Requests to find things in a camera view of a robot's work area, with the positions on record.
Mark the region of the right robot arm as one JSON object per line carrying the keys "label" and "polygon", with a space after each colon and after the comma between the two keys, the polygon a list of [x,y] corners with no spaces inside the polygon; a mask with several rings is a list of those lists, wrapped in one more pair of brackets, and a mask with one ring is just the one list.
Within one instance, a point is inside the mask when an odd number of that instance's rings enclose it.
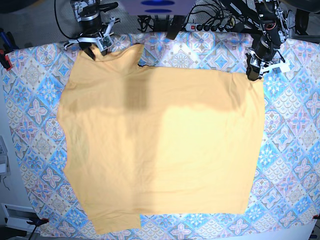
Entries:
{"label": "right robot arm", "polygon": [[78,44],[81,50],[94,60],[96,56],[91,46],[96,45],[100,53],[105,55],[113,45],[112,28],[121,20],[111,17],[108,22],[103,22],[101,13],[116,9],[119,4],[117,2],[101,4],[99,0],[72,0],[70,4],[82,32],[70,39],[64,47]]}

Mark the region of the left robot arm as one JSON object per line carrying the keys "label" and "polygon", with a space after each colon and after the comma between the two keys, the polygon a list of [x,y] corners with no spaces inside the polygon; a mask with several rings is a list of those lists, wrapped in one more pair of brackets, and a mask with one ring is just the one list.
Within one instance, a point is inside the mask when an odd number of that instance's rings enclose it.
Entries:
{"label": "left robot arm", "polygon": [[248,49],[246,75],[250,81],[262,79],[265,73],[279,68],[286,73],[290,64],[280,54],[281,45],[289,37],[289,28],[284,12],[277,0],[254,2],[262,35]]}

